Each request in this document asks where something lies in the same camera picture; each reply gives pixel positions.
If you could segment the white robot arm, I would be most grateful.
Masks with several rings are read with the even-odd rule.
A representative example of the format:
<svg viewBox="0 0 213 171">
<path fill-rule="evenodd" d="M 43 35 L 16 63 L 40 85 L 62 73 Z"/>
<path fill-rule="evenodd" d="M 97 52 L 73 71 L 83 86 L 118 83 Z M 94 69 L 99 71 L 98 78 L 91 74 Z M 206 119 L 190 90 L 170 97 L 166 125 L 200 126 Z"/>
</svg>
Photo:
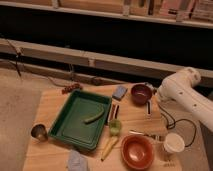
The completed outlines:
<svg viewBox="0 0 213 171">
<path fill-rule="evenodd" d="M 156 96 L 160 102 L 177 101 L 213 132 L 213 101 L 193 89 L 200 81 L 195 68 L 185 67 L 164 78 Z"/>
</svg>

